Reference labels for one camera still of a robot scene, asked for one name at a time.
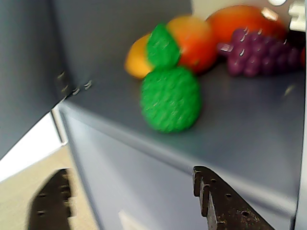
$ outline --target floor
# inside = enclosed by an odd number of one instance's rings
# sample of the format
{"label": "floor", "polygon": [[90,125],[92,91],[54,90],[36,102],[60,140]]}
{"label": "floor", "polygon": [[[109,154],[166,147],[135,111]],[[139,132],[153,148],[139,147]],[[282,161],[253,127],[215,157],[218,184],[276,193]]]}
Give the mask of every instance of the floor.
{"label": "floor", "polygon": [[70,154],[64,146],[46,158],[0,183],[0,226],[3,230],[26,230],[28,209],[33,195],[56,169],[69,168],[72,198],[71,230],[97,230],[81,180]]}

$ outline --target notched black part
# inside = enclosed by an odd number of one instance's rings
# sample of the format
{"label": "notched black part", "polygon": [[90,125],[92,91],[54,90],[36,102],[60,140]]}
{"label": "notched black part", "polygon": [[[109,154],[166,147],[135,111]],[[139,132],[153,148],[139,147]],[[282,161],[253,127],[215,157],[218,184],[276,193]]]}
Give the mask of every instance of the notched black part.
{"label": "notched black part", "polygon": [[209,230],[274,230],[229,184],[211,169],[193,169],[194,195]]}
{"label": "notched black part", "polygon": [[70,230],[71,189],[65,169],[58,170],[34,197],[30,207],[29,230]]}

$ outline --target purple grapes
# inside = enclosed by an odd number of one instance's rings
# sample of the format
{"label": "purple grapes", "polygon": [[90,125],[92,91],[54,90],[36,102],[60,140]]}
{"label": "purple grapes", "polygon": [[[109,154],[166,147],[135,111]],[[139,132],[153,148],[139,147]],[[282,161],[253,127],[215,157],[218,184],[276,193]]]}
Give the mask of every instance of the purple grapes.
{"label": "purple grapes", "polygon": [[233,76],[272,75],[300,67],[298,49],[287,41],[264,36],[262,30],[250,33],[247,28],[237,29],[232,34],[231,44],[219,43],[217,50],[227,58],[228,72]]}

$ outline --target plastic fruit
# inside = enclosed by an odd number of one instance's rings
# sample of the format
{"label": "plastic fruit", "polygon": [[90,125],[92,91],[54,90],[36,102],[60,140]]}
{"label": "plastic fruit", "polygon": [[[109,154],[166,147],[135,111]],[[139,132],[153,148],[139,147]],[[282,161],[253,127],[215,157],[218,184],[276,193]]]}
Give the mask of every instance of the plastic fruit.
{"label": "plastic fruit", "polygon": [[184,67],[154,70],[143,79],[141,108],[153,129],[165,133],[185,130],[200,115],[200,86]]}
{"label": "plastic fruit", "polygon": [[218,10],[208,19],[218,42],[229,43],[236,29],[249,29],[249,32],[258,32],[262,29],[265,36],[284,40],[287,27],[280,18],[276,21],[265,18],[261,8],[254,6],[231,6]]}
{"label": "plastic fruit", "polygon": [[217,40],[207,22],[195,16],[181,16],[171,20],[167,29],[180,47],[179,65],[200,73],[215,63]]}
{"label": "plastic fruit", "polygon": [[254,77],[258,74],[285,73],[299,68],[301,53],[295,47],[270,39],[261,33],[243,34],[242,31],[234,31],[230,44],[219,43],[216,47],[219,54],[227,57],[229,74]]}
{"label": "plastic fruit", "polygon": [[180,50],[167,31],[164,24],[158,24],[149,36],[147,45],[148,61],[156,69],[168,69],[177,65],[180,58]]}
{"label": "plastic fruit", "polygon": [[141,37],[130,48],[125,61],[125,70],[132,76],[143,79],[154,68],[147,60],[146,44],[149,34]]}

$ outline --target shelf top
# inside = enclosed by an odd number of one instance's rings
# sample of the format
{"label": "shelf top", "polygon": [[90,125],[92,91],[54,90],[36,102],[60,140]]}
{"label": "shelf top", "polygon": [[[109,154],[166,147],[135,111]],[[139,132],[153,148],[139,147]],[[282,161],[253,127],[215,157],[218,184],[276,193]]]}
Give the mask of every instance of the shelf top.
{"label": "shelf top", "polygon": [[303,142],[305,74],[231,78],[225,64],[199,77],[203,112],[197,123],[178,134],[151,130],[139,107],[141,82],[122,68],[100,70],[93,86],[64,106],[83,120],[111,124],[124,135],[114,138],[151,155],[168,155],[168,163],[192,171],[193,164],[212,167],[243,197],[272,203],[295,214]]}

